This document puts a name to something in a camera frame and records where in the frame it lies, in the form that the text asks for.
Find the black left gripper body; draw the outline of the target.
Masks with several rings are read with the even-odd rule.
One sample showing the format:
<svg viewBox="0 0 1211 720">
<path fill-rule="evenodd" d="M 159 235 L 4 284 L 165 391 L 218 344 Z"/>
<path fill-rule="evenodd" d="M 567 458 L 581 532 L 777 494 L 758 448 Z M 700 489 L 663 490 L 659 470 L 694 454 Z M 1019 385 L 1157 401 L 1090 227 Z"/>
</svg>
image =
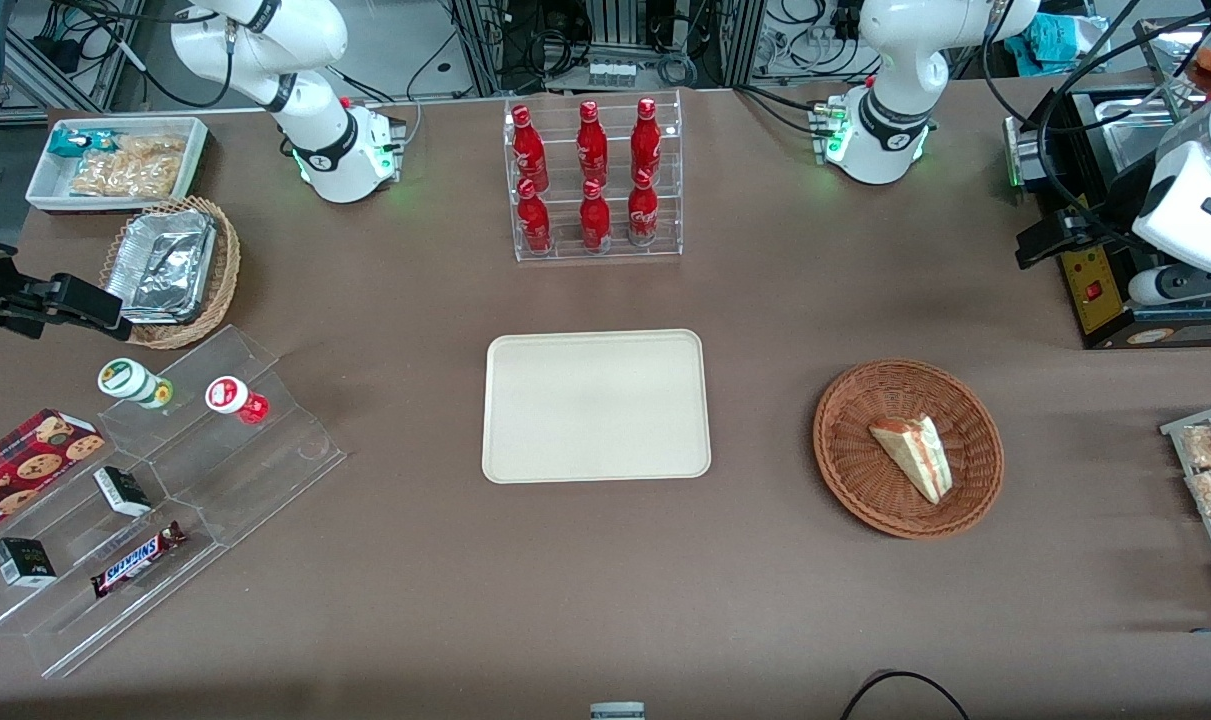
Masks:
<svg viewBox="0 0 1211 720">
<path fill-rule="evenodd" d="M 1126 247 L 1136 255 L 1154 258 L 1153 247 L 1132 229 L 1137 211 L 1144 205 L 1144 195 L 1109 195 L 1094 208 L 1089 208 L 1086 201 L 1084 195 L 1063 200 L 1064 242 L 1058 246 L 1058 254 L 1102 244 L 1110 249 Z"/>
</svg>

